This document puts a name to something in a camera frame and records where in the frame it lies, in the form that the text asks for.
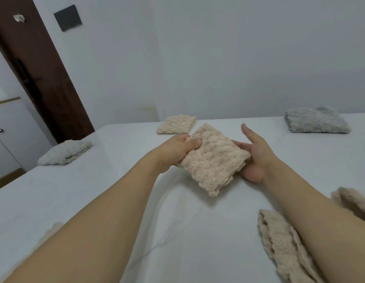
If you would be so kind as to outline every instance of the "finger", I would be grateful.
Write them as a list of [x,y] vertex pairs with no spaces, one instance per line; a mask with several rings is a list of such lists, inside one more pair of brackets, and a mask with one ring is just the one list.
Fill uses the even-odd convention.
[[237,146],[239,147],[240,149],[242,150],[246,150],[248,152],[251,151],[251,147],[252,147],[252,144],[249,144],[249,143],[243,143],[243,142],[239,142],[239,141],[236,141],[236,140],[232,140],[232,142]]
[[192,150],[198,149],[202,145],[202,140],[190,140],[184,142],[185,152],[190,152]]
[[249,129],[245,123],[243,123],[241,125],[241,131],[243,132],[243,134],[252,142],[252,143],[257,143],[260,142],[261,140],[263,140],[263,138],[258,135],[257,133],[254,133],[251,129]]
[[183,135],[176,135],[176,139],[179,141],[185,141],[186,139],[188,139],[190,137],[190,135],[188,134],[183,134]]

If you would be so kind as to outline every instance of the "beige towel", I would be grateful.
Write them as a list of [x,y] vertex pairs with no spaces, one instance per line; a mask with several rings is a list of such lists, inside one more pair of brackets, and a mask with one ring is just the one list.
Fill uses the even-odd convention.
[[188,134],[196,122],[195,116],[184,114],[167,117],[157,129],[157,134]]
[[20,260],[19,262],[17,262],[10,271],[6,272],[6,274],[4,274],[1,278],[0,278],[0,283],[2,283],[3,281],[5,281],[12,273],[13,271],[15,271],[15,269],[17,267],[20,266],[20,264],[22,264],[29,256],[31,256],[33,254],[33,252],[36,251],[37,248],[39,248],[42,244],[44,244],[45,241],[47,241],[53,234],[55,234],[61,227],[63,226],[63,223],[61,222],[57,222],[55,224],[53,224],[52,228],[49,229],[43,236],[42,238],[40,238],[39,242],[37,243],[37,245],[34,247],[34,249],[22,260]]
[[187,141],[199,139],[202,146],[190,151],[178,166],[187,170],[209,196],[215,197],[221,187],[232,181],[234,173],[245,166],[251,154],[207,123]]
[[[357,190],[340,187],[331,193],[332,200],[365,220],[365,197]],[[325,278],[303,245],[288,219],[276,211],[260,210],[258,227],[269,258],[277,265],[277,273],[291,283],[323,283]]]

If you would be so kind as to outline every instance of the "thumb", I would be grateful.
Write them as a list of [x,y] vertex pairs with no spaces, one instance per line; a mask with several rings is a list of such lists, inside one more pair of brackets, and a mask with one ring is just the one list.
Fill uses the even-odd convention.
[[185,152],[190,152],[192,150],[198,149],[202,145],[202,140],[189,140],[184,142]]
[[241,125],[241,131],[243,132],[243,134],[252,142],[252,143],[257,143],[260,142],[261,140],[263,140],[263,138],[258,135],[257,133],[254,133],[251,129],[249,129],[245,123],[243,123]]

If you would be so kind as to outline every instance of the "door handle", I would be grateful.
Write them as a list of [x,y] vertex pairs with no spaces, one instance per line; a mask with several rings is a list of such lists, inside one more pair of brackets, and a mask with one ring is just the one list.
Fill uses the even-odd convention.
[[28,90],[29,94],[34,99],[42,99],[42,93],[33,81],[31,75],[29,74],[27,68],[24,66],[23,62],[19,58],[15,58],[15,64],[19,72],[19,76],[23,85]]

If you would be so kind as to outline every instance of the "towel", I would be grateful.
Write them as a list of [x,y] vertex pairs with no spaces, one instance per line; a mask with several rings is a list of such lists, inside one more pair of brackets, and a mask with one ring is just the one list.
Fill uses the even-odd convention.
[[285,115],[290,131],[293,133],[346,133],[350,132],[349,125],[338,111],[331,107],[293,108]]
[[195,116],[184,114],[167,117],[157,129],[157,134],[188,134],[196,122]]
[[[357,190],[340,187],[331,199],[344,209],[365,220],[365,197]],[[277,273],[291,283],[324,283],[325,278],[303,245],[298,232],[279,212],[260,210],[258,227],[261,242]]]
[[0,278],[0,283],[5,281],[15,271],[15,269],[20,266],[20,264],[22,264],[29,256],[31,256],[33,254],[33,252],[36,251],[37,248],[39,248],[42,244],[44,244],[44,242],[47,241],[52,235],[54,235],[62,226],[63,226],[63,223],[57,222],[52,226],[51,229],[46,231],[45,234],[42,236],[42,238],[40,238],[37,245],[33,248],[33,250],[25,258],[23,258],[22,260],[17,262],[10,271],[6,272],[6,274],[4,274]]
[[37,164],[39,166],[67,164],[74,161],[91,147],[92,143],[90,141],[67,140],[51,148],[39,159]]
[[215,197],[219,189],[229,184],[236,171],[240,171],[251,154],[237,147],[217,129],[205,123],[189,140],[202,140],[200,148],[190,151],[178,167],[187,170],[198,185]]

